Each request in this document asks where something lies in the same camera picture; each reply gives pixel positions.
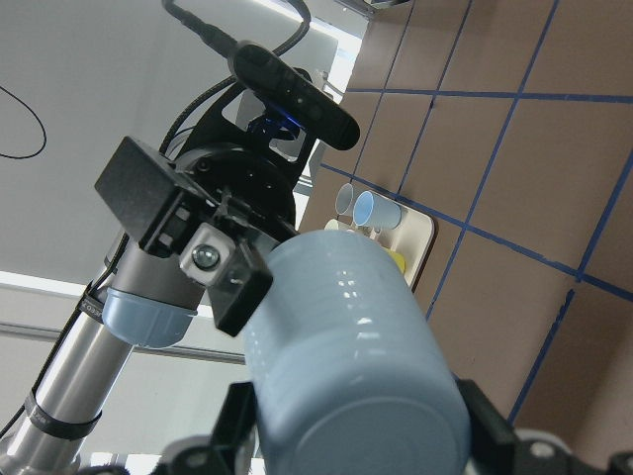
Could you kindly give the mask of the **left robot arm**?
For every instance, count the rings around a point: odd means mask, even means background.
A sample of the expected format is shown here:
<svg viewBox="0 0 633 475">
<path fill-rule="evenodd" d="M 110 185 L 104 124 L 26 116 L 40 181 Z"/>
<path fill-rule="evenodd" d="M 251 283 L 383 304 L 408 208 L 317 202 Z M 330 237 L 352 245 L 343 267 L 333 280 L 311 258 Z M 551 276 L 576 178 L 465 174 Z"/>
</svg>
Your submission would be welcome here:
<svg viewBox="0 0 633 475">
<path fill-rule="evenodd" d="M 80 450 L 136 347 L 182 339 L 204 297 L 235 335 L 268 293 L 265 255 L 292 238 L 293 188 L 322 136 L 325 99 L 293 86 L 254 88 L 264 111 L 246 129 L 224 107 L 232 86 L 168 158 L 125 138 L 96 188 L 123 226 L 21 414 L 1 438 L 5 474 L 77 474 Z"/>
</svg>

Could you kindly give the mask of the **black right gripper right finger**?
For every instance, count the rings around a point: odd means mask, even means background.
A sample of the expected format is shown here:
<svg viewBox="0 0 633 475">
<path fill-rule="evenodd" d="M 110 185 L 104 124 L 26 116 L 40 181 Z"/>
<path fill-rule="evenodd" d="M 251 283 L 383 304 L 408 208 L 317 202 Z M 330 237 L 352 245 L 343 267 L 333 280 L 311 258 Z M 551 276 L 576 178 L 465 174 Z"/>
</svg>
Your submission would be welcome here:
<svg viewBox="0 0 633 475">
<path fill-rule="evenodd" d="M 610 456 L 599 469 L 581 461 L 553 434 L 518 430 L 494 407 L 473 380 L 459 379 L 471 421 L 471 454 L 466 474 L 630 474 L 632 453 Z"/>
</svg>

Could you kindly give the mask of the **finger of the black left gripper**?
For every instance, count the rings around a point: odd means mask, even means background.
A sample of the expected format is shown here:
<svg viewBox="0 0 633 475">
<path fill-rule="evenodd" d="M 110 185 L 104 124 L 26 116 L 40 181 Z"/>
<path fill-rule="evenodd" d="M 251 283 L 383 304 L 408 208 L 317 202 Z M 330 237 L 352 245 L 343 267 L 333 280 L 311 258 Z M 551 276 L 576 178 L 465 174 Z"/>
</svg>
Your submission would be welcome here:
<svg viewBox="0 0 633 475">
<path fill-rule="evenodd" d="M 216 202 L 164 155 L 124 137 L 95 189 L 127 235 L 145 252 L 180 254 Z"/>
<path fill-rule="evenodd" d="M 207 291 L 216 328 L 237 336 L 272 283 L 272 273 L 261 254 L 246 239 L 241 239 Z"/>
</svg>

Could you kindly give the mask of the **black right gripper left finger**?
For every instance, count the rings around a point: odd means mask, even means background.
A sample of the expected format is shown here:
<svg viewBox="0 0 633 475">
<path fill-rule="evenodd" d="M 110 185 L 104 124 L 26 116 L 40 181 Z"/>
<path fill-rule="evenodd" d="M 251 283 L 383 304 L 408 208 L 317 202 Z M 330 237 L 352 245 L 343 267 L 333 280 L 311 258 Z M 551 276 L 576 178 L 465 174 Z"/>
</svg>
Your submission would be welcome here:
<svg viewBox="0 0 633 475">
<path fill-rule="evenodd" d="M 228 387 L 209 437 L 174 442 L 162 456 L 163 474 L 248 474 L 254 453 L 256 396 L 251 382 Z"/>
</svg>

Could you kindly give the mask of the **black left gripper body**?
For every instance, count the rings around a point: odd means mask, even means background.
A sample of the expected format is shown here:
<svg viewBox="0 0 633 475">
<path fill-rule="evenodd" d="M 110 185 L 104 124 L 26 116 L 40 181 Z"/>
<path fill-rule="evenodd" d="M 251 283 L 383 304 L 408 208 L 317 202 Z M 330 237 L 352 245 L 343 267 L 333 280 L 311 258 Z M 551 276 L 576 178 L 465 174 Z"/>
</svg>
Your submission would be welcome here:
<svg viewBox="0 0 633 475">
<path fill-rule="evenodd" d="M 243 86 L 214 86 L 192 101 L 170 126 L 160 152 L 186 135 L 174 160 L 212 196 L 230 196 L 238 214 L 264 235 L 283 242 L 298 234 L 293 191 L 308 162 L 315 134 L 271 100 Z"/>
</svg>

